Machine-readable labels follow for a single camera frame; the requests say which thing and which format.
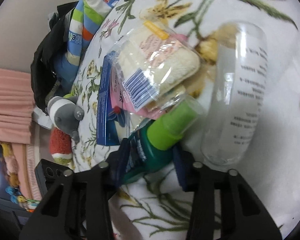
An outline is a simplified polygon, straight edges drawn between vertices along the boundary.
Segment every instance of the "barcode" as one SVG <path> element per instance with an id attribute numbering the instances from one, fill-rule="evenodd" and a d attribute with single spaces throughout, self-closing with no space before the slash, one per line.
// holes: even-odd
<path id="1" fill-rule="evenodd" d="M 158 91 L 140 68 L 127 81 L 122 82 L 122 85 L 136 111 L 140 110 L 158 95 Z"/>

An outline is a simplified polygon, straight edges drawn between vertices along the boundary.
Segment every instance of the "curtain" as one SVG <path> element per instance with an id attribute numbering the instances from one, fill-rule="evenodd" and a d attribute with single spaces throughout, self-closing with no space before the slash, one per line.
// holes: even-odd
<path id="1" fill-rule="evenodd" d="M 0 141 L 29 144 L 33 109 L 30 74 L 0 68 Z"/>

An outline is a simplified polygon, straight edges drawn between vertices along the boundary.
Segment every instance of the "striped blanket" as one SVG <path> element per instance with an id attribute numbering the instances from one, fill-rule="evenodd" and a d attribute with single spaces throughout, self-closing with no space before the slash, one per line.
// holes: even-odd
<path id="1" fill-rule="evenodd" d="M 64 92 L 69 92 L 77 75 L 81 56 L 103 20 L 119 0 L 79 0 L 69 27 L 67 52 L 56 57 L 54 66 Z"/>

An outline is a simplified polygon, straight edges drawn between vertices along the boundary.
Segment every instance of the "transparent bottle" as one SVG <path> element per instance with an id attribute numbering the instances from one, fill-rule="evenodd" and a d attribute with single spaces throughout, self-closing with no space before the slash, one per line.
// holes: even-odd
<path id="1" fill-rule="evenodd" d="M 244 155 L 254 134 L 266 89 L 264 32 L 247 22 L 217 31 L 218 60 L 201 151 L 211 163 L 231 165 Z"/>

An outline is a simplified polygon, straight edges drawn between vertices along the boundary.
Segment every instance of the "floral bedsheet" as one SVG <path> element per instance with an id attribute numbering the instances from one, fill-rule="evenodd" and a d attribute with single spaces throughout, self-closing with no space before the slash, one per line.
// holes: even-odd
<path id="1" fill-rule="evenodd" d="M 73 144 L 75 172 L 90 169 L 117 147 L 96 143 L 96 113 L 103 58 L 113 44 L 136 23 L 155 15 L 177 33 L 187 35 L 207 61 L 202 87 L 194 93 L 205 100 L 212 90 L 217 59 L 217 28 L 229 21 L 252 22 L 268 41 L 268 91 L 255 137 L 237 169 L 287 236 L 300 220 L 300 4 L 297 0 L 120 0 L 104 20 L 81 62 L 72 93 L 85 111 L 79 125 L 80 142 Z M 197 160 L 204 119 L 183 141 Z M 178 185 L 173 165 L 123 186 L 110 201 L 117 238 L 185 239 L 191 193 Z M 216 192 L 215 238 L 220 236 Z"/>

